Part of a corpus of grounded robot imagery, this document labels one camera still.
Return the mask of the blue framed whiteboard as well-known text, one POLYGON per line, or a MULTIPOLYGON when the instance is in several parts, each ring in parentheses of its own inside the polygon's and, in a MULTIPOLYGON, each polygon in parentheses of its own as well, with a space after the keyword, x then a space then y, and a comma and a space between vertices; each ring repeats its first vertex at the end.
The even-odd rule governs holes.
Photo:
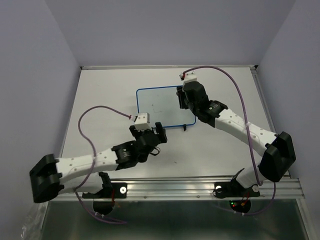
POLYGON ((136 90, 138 113, 148 113, 150 124, 160 122, 164 128, 193 126, 196 117, 188 109, 181 109, 177 86, 139 88, 136 90))

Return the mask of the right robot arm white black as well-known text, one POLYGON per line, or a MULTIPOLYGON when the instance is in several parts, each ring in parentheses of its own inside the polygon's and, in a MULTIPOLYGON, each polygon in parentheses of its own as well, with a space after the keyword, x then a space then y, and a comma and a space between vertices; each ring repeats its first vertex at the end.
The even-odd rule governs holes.
POLYGON ((245 122, 227 105, 210 100, 204 86, 197 81, 189 81, 176 88, 181 109, 190 110, 201 122, 226 132, 249 146, 251 153, 261 156, 259 163, 243 168, 221 192, 227 197, 242 195, 252 186, 265 180, 279 182, 296 161, 293 140, 290 134, 277 134, 245 122))

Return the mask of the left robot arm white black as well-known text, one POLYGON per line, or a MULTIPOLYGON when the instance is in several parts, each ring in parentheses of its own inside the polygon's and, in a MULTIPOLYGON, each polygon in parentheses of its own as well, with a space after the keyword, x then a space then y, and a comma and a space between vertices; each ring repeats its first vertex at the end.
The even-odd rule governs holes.
POLYGON ((148 123, 135 123, 129 127, 134 140, 113 146, 92 155, 56 158, 43 156, 30 170, 34 203, 45 203, 60 194, 80 189, 94 173, 113 172, 135 167, 147 161, 160 144, 168 141, 166 130, 160 122, 155 128, 148 123))

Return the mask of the clear plastic sheet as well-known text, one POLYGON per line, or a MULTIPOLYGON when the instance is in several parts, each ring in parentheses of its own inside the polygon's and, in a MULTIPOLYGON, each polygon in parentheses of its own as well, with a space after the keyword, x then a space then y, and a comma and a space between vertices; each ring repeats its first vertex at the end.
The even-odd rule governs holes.
POLYGON ((34 203, 28 211, 21 228, 21 240, 40 240, 48 202, 34 203))

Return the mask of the aluminium back rail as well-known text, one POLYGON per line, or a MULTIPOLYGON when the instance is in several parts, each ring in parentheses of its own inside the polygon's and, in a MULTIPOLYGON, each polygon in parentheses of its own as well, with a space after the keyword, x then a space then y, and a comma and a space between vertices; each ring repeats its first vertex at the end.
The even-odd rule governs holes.
MULTIPOLYGON (((194 65, 92 65, 81 66, 81 70, 130 70, 130 69, 190 69, 194 65)), ((256 70, 258 65, 217 65, 218 68, 249 68, 256 70)))

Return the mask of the aluminium rail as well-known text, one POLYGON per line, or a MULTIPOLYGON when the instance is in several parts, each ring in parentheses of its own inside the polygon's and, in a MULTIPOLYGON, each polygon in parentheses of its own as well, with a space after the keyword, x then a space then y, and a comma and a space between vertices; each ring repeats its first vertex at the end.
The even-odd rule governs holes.
MULTIPOLYGON (((271 132, 276 133, 276 130, 275 130, 275 127, 274 127, 274 124, 272 121, 272 117, 271 117, 270 111, 268 109, 267 102, 266 102, 266 99, 265 99, 265 96, 264 96, 264 93, 263 93, 263 90, 262 90, 262 87, 261 87, 261 84, 259 81, 257 68, 258 68, 257 65, 251 66, 250 71, 251 71, 251 74, 252 74, 252 77, 253 77, 253 80, 255 83, 255 87, 258 91, 258 95, 259 95, 259 98, 260 98, 260 101, 261 101, 261 104, 262 104, 262 107, 263 107, 263 110, 264 110, 264 113, 265 113, 265 116, 266 116, 266 119, 268 122, 268 127, 270 128, 271 132)), ((280 159, 277 159, 277 157, 279 157, 278 154, 275 155, 275 159, 271 159, 271 157, 272 157, 271 155, 268 157, 269 158, 268 163, 271 164, 271 166, 269 168, 275 167, 274 172, 275 173, 279 172, 279 175, 280 175, 283 172, 283 170, 285 170, 282 166, 282 161, 280 159)))
MULTIPOLYGON (((81 70, 130 70, 130 69, 190 69, 194 65, 92 65, 81 66, 81 70)), ((249 68, 256 70, 258 65, 217 65, 218 68, 249 68)))
MULTIPOLYGON (((102 180, 96 177, 80 188, 85 193, 96 193, 102 188, 102 180)), ((213 195, 216 183, 227 183, 231 179, 227 177, 174 177, 174 178, 127 178, 112 179, 113 184, 125 183, 126 189, 121 193, 126 198, 116 198, 116 202, 138 202, 138 201, 217 201, 241 199, 241 197, 227 197, 218 199, 213 195)), ((259 187, 260 196, 256 200, 269 200, 273 195, 273 183, 264 181, 259 187)), ((72 189, 63 190, 51 201, 76 201, 76 195, 72 189)), ((298 179, 285 176, 276 183, 276 200, 304 199, 305 195, 298 179)))

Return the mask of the aluminium front rail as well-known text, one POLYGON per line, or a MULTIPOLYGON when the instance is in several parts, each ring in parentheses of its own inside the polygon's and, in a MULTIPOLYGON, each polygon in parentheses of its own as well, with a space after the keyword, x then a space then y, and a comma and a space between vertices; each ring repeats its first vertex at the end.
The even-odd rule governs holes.
MULTIPOLYGON (((96 177, 80 188, 85 193, 96 193, 102 188, 102 180, 96 177)), ((113 184, 125 183, 126 189, 121 193, 126 198, 116 198, 116 202, 138 202, 138 201, 217 201, 241 199, 241 197, 227 197, 218 199, 213 195, 216 183, 227 183, 231 179, 227 177, 174 177, 174 178, 127 178, 112 179, 113 184)), ((273 183, 264 181, 259 187, 260 196, 256 200, 269 200, 273 195, 273 183)), ((72 189, 63 190, 51 201, 76 201, 76 195, 72 189)), ((305 195, 298 179, 285 176, 276 183, 276 200, 304 199, 305 195)))

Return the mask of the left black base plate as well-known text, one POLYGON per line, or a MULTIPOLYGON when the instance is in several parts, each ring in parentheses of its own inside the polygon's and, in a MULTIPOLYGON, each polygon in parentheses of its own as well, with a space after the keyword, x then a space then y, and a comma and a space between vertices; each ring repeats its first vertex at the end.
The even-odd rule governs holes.
POLYGON ((128 185, 126 182, 112 182, 111 186, 103 187, 97 193, 83 193, 83 199, 125 199, 128 185))

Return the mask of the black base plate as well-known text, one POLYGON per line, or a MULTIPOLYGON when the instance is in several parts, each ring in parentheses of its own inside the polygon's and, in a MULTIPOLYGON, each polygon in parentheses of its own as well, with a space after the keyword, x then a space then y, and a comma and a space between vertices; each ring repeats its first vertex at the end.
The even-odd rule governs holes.
POLYGON ((97 193, 83 193, 83 199, 125 199, 128 185, 126 182, 112 182, 111 186, 103 187, 97 193))
POLYGON ((212 194, 218 199, 259 197, 260 191, 254 191, 253 187, 243 188, 238 182, 222 181, 215 182, 212 194))

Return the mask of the aluminium right side rail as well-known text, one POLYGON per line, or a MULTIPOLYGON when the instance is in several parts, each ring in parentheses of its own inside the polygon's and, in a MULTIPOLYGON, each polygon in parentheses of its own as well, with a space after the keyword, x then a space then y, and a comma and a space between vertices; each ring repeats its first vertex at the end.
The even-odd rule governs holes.
MULTIPOLYGON (((253 80, 255 83, 255 87, 258 91, 258 95, 259 95, 259 98, 260 98, 260 101, 261 101, 261 104, 262 104, 262 107, 263 107, 263 110, 264 110, 264 113, 265 113, 265 116, 266 116, 266 119, 268 122, 268 127, 270 128, 271 132, 276 133, 276 130, 275 130, 275 127, 274 127, 274 124, 272 121, 272 117, 271 117, 270 111, 268 109, 267 102, 266 102, 266 99, 265 99, 265 96, 264 96, 264 93, 263 93, 263 90, 262 90, 262 87, 261 87, 261 84, 259 81, 257 68, 258 68, 257 65, 251 66, 250 71, 251 71, 251 74, 252 74, 252 77, 253 77, 253 80)), ((277 159, 277 157, 279 157, 278 154, 275 155, 275 159, 271 159, 271 157, 272 157, 271 155, 268 157, 269 158, 268 163, 271 164, 271 166, 269 168, 275 167, 274 172, 275 173, 279 172, 279 175, 280 175, 283 172, 283 170, 285 170, 282 166, 282 161, 280 159, 277 159)))

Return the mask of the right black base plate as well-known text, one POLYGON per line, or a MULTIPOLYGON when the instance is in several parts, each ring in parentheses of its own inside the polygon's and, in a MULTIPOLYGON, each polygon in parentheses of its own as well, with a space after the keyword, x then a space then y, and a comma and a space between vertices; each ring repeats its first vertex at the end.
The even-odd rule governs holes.
POLYGON ((218 199, 259 197, 260 191, 254 191, 253 187, 243 188, 238 182, 222 181, 215 182, 212 194, 218 199))

